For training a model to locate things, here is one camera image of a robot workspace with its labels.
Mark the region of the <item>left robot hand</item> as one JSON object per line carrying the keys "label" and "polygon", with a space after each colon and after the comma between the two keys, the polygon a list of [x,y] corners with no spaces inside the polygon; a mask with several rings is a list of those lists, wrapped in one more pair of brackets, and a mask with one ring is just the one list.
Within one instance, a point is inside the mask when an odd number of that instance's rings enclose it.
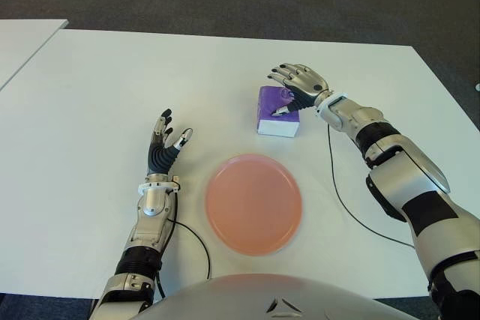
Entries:
{"label": "left robot hand", "polygon": [[155,122],[148,148],[147,175],[168,175],[180,151],[193,135],[193,129],[187,128],[176,141],[168,145],[168,137],[173,132],[173,129],[168,125],[172,119],[172,110],[166,109]]}

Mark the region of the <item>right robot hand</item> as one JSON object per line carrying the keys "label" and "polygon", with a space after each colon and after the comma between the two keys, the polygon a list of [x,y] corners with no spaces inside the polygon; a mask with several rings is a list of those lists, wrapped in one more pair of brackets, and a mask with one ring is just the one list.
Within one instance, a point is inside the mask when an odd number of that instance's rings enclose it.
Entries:
{"label": "right robot hand", "polygon": [[333,95],[328,83],[303,64],[280,64],[273,68],[267,77],[281,84],[292,94],[292,101],[273,111],[271,114],[273,117],[318,106]]}

